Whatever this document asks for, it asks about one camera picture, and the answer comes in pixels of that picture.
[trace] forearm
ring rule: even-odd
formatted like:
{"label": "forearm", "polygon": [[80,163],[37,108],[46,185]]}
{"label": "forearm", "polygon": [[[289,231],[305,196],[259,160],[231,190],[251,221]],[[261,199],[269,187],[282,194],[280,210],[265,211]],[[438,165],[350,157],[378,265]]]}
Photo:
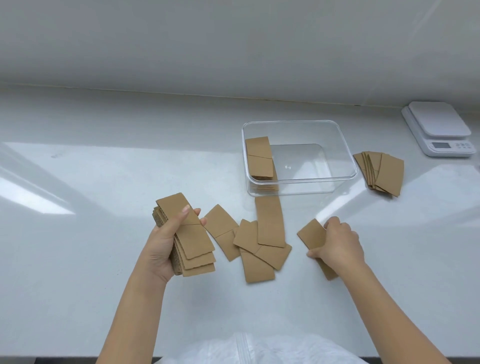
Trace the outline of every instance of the forearm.
{"label": "forearm", "polygon": [[98,364],[150,364],[166,283],[139,259],[121,297]]}
{"label": "forearm", "polygon": [[384,364],[449,363],[366,264],[340,276]]}

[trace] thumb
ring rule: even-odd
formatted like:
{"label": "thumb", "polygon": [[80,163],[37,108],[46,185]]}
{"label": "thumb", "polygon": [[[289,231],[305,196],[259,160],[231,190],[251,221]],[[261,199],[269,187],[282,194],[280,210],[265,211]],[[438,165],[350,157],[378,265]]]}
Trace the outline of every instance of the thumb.
{"label": "thumb", "polygon": [[168,221],[160,228],[160,231],[158,232],[158,234],[160,235],[160,238],[162,239],[173,238],[173,236],[179,229],[180,224],[187,218],[189,211],[190,211],[190,205],[187,205],[177,215],[168,219]]}
{"label": "thumb", "polygon": [[311,249],[307,252],[307,257],[309,258],[321,258],[323,248]]}

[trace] digital kitchen scale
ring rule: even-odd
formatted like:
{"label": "digital kitchen scale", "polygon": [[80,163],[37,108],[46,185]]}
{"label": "digital kitchen scale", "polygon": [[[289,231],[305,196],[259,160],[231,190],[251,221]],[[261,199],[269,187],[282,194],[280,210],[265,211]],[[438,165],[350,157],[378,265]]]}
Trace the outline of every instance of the digital kitchen scale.
{"label": "digital kitchen scale", "polygon": [[471,131],[445,102],[413,101],[402,109],[413,136],[430,157],[470,157],[477,151],[467,137]]}

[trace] clear plastic container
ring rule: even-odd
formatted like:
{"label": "clear plastic container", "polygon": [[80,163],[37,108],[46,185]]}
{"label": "clear plastic container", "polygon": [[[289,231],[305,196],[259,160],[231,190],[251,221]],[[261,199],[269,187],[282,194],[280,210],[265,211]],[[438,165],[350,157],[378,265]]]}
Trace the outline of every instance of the clear plastic container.
{"label": "clear plastic container", "polygon": [[[278,179],[259,181],[248,171],[245,139],[268,136]],[[243,162],[251,196],[324,194],[355,178],[357,165],[331,120],[252,121],[242,128]]]}

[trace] person's left hand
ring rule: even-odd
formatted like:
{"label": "person's left hand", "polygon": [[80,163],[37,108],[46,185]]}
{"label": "person's left hand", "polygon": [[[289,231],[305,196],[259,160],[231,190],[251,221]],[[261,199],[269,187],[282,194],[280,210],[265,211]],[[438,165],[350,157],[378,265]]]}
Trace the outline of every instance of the person's left hand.
{"label": "person's left hand", "polygon": [[[173,268],[170,259],[170,253],[173,248],[173,237],[180,227],[182,221],[188,216],[190,206],[187,205],[175,217],[169,219],[162,227],[155,226],[147,239],[144,249],[140,254],[142,261],[152,269],[152,272],[167,283],[173,277]],[[199,208],[194,212],[197,216],[200,214]],[[206,218],[201,218],[203,226],[207,223]]]}

